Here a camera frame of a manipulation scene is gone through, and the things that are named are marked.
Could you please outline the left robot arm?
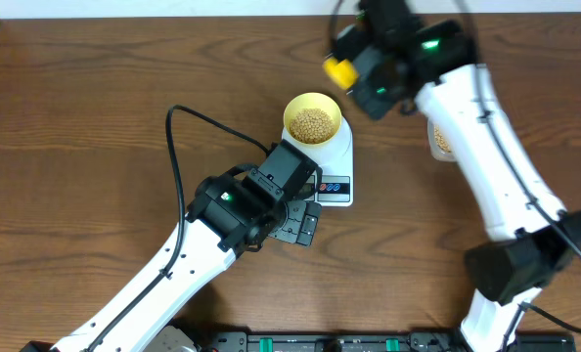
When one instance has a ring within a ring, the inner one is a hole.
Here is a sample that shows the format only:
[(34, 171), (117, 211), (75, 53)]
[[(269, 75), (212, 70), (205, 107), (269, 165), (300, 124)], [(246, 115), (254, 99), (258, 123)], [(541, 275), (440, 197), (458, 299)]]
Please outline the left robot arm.
[[(227, 270), (238, 258), (234, 250), (218, 247), (220, 238), (200, 220), (185, 225), (185, 242), (178, 249), (165, 248), (128, 283), (93, 319), (51, 344), (30, 341), (22, 352), (40, 351), (142, 351), (150, 346), (178, 311), (203, 286)], [(159, 265), (170, 254), (177, 254), (168, 275), (145, 292), (124, 317), (114, 323), (138, 293), (145, 291), (159, 273)], [(99, 338), (96, 347), (91, 344)]]

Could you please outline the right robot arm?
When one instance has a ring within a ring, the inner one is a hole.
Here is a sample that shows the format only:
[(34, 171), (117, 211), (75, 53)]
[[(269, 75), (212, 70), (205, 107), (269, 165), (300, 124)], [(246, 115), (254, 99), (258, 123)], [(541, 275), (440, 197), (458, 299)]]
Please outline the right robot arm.
[(362, 1), (358, 10), (355, 24), (330, 27), (325, 70), (370, 118), (400, 108), (439, 129), (488, 236), (465, 255), (475, 292), (459, 346), (516, 348), (523, 315), (581, 258), (581, 211), (566, 210), (530, 161), (495, 95), (469, 14), (428, 25), (404, 1)]

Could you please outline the yellow plastic scoop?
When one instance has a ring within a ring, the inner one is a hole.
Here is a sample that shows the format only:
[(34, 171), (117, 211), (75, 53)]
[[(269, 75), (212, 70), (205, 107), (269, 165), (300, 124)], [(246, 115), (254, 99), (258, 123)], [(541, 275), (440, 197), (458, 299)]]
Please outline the yellow plastic scoop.
[(328, 57), (323, 63), (323, 69), (331, 81), (342, 90), (350, 89), (360, 77), (349, 60), (339, 61), (335, 57)]

